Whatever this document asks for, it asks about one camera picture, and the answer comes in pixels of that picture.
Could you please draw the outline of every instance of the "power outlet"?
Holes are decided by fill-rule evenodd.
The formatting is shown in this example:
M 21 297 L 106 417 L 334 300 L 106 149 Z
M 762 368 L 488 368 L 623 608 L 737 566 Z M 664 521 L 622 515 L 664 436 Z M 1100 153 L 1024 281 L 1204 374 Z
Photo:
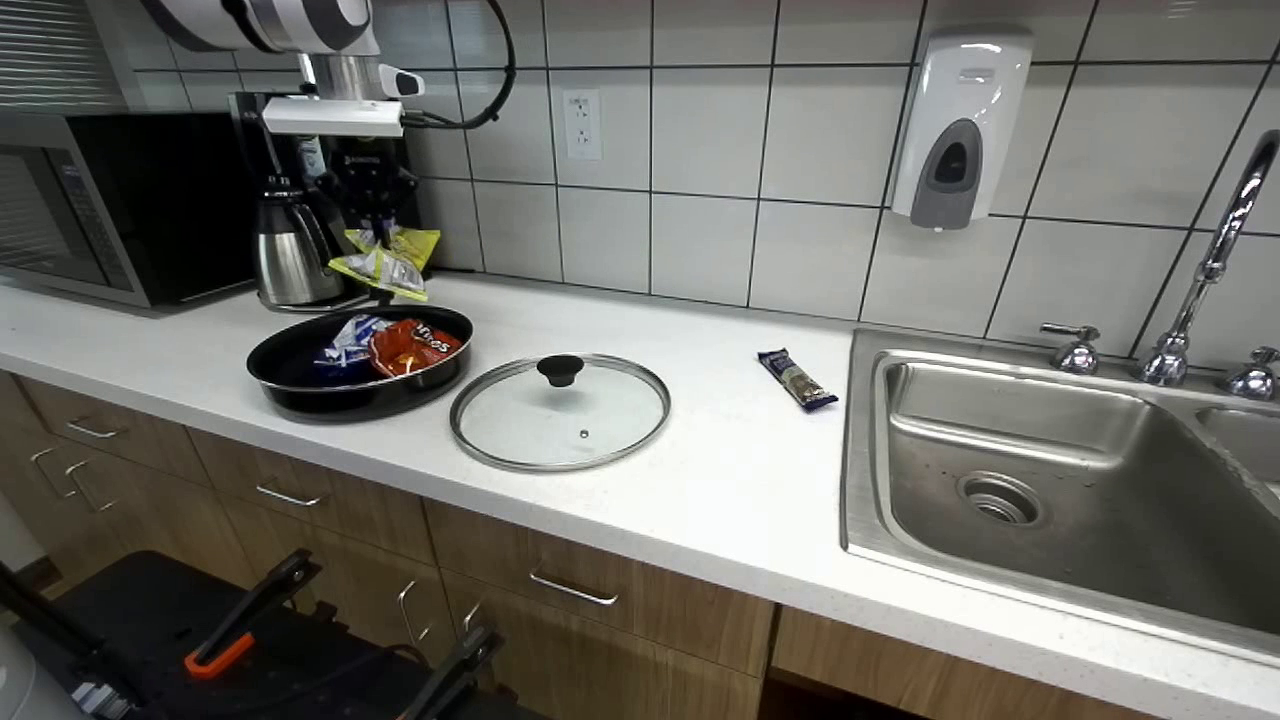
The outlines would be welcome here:
M 562 137 L 567 160 L 601 160 L 601 94 L 598 91 L 566 91 L 562 100 Z

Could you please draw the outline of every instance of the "kitchen counter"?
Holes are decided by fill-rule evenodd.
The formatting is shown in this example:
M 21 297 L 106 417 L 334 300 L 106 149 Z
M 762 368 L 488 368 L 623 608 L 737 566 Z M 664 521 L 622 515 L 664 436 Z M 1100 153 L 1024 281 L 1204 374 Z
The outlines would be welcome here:
M 467 275 L 437 275 L 434 300 L 475 325 L 465 378 L 515 357 L 611 352 L 664 374 L 667 428 L 611 466 L 515 476 L 449 436 L 465 385 L 394 419 L 300 422 L 245 372 L 298 325 L 251 292 L 131 314 L 0 283 L 0 368 L 1158 715 L 1280 715 L 1278 655 L 839 551 L 844 405 L 806 417 L 755 352 L 794 346 L 844 390 L 854 326 Z

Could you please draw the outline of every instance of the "frying pan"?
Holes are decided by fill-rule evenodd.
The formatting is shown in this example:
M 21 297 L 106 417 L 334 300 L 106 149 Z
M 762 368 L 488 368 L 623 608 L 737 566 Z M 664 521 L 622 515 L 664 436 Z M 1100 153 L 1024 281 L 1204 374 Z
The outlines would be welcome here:
M 353 314 L 421 319 L 460 341 L 460 346 L 434 368 L 407 374 L 382 374 L 372 362 L 323 368 L 318 357 Z M 367 311 L 334 311 L 294 325 L 249 352 L 249 374 L 294 412 L 401 412 L 445 390 L 467 358 L 471 319 L 451 309 L 395 305 Z

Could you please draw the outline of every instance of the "pot lid handle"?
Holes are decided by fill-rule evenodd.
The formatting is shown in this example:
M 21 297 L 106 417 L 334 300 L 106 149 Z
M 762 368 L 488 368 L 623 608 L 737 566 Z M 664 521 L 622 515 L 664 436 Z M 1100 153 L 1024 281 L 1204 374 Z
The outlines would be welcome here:
M 545 357 L 545 358 L 535 358 L 535 372 L 545 372 L 553 388 L 567 388 L 577 378 L 577 372 L 586 372 L 586 358 L 582 357 Z

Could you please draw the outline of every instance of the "stainless steel sink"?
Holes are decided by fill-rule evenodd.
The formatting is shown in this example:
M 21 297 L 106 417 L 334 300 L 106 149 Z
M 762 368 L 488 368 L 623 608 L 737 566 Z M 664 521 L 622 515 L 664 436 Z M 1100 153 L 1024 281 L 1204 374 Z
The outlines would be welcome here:
M 1280 417 L 1010 346 L 860 336 L 854 368 L 847 551 L 1280 650 Z

